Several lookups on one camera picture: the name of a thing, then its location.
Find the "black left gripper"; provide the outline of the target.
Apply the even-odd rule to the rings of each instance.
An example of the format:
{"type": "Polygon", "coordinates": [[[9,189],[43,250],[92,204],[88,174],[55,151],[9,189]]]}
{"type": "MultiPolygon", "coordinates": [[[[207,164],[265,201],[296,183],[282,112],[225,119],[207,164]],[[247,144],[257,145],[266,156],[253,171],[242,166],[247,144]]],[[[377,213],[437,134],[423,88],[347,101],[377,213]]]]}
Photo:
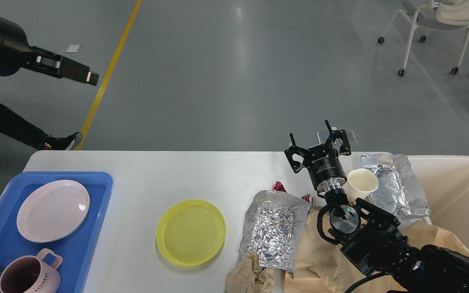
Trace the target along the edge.
{"type": "Polygon", "coordinates": [[[15,74],[24,65],[33,72],[96,86],[99,75],[89,66],[48,50],[30,46],[24,30],[0,17],[0,76],[15,74]]]}

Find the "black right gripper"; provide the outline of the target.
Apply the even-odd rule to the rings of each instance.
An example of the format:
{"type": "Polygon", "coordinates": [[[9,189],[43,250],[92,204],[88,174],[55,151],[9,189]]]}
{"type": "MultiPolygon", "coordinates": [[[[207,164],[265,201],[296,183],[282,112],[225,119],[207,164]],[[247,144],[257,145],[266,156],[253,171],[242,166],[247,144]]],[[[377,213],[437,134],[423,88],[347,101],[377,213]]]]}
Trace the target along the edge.
{"type": "Polygon", "coordinates": [[[324,121],[327,137],[323,140],[322,132],[318,132],[318,142],[312,148],[298,146],[294,134],[289,133],[290,145],[284,151],[290,167],[295,174],[302,169],[308,170],[313,187],[318,192],[327,192],[331,186],[341,188],[347,181],[339,155],[350,156],[351,147],[346,130],[332,127],[329,120],[324,121]]]}

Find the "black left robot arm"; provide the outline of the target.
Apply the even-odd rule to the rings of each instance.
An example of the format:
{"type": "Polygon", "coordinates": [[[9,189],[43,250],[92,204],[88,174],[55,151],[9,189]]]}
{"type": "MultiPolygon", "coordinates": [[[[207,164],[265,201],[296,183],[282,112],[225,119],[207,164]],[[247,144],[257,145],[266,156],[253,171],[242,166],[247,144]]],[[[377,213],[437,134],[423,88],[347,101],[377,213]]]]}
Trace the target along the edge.
{"type": "Polygon", "coordinates": [[[99,75],[90,67],[55,52],[29,45],[21,26],[0,17],[0,76],[11,76],[21,68],[93,86],[99,81],[99,75]]]}

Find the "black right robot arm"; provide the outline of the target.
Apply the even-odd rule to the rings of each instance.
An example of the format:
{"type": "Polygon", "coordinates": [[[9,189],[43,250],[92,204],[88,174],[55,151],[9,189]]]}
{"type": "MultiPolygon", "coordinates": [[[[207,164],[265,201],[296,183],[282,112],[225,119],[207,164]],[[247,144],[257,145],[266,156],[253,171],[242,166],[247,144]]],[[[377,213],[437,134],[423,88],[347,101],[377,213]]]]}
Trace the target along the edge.
{"type": "Polygon", "coordinates": [[[320,237],[341,245],[341,253],[364,275],[346,291],[389,275],[406,293],[469,293],[469,257],[436,245],[412,247],[393,214],[364,199],[350,203],[344,189],[348,176],[339,161],[340,155],[351,154],[350,142],[346,130],[332,128],[328,120],[325,124],[329,135],[324,143],[301,148],[290,134],[284,153],[294,173],[308,170],[315,191],[326,201],[316,221],[320,237]]]}

